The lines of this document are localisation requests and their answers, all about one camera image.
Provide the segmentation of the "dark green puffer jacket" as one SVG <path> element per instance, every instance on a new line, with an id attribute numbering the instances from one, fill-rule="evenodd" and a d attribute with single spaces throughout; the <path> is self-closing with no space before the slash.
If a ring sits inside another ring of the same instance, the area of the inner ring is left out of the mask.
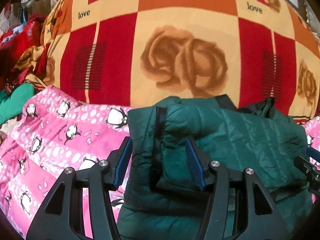
<path id="1" fill-rule="evenodd" d="M 293 161 L 305 155 L 305 129 L 280 113 L 272 99 L 236 108 L 223 95 L 166 98 L 129 111 L 132 164 L 118 217 L 122 239 L 194 239 L 208 194 L 195 184 L 185 142 L 227 168 L 257 173 L 289 233 L 312 208 L 304 176 Z"/>

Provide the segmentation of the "pink penguin print quilt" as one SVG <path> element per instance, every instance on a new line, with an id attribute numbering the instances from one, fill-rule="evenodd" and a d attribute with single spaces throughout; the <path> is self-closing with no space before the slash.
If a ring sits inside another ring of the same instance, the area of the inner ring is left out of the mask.
<path id="1" fill-rule="evenodd" d="M 129 135 L 129 107 L 84 104 L 49 86 L 29 99 L 1 146 L 1 211 L 25 237 L 41 203 L 67 167 L 106 159 Z"/>

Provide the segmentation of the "green garment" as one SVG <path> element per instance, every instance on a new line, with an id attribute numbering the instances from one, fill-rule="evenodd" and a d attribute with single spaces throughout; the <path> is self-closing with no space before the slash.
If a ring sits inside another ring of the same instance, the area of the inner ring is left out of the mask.
<path id="1" fill-rule="evenodd" d="M 18 86 L 10 95 L 5 90 L 1 90 L 1 125 L 21 115 L 23 106 L 34 94 L 35 88 L 29 83 Z"/>

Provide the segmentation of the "red and gold cloth pile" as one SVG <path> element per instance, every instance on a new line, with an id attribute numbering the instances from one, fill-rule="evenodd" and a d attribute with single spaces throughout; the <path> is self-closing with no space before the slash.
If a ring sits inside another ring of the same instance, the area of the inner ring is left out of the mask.
<path id="1" fill-rule="evenodd" d="M 46 23 L 43 15 L 32 14 L 21 33 L 9 38 L 13 33 L 9 31 L 1 36 L 1 90 L 8 95 L 24 83 L 38 90 L 47 87 Z"/>

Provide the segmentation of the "red orange rose blanket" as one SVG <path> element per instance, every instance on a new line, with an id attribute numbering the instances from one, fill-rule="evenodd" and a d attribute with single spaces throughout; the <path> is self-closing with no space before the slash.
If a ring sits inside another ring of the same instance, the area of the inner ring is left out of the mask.
<path id="1" fill-rule="evenodd" d="M 42 42 L 44 82 L 82 102 L 271 96 L 296 122 L 317 113 L 319 42 L 286 0 L 59 0 Z"/>

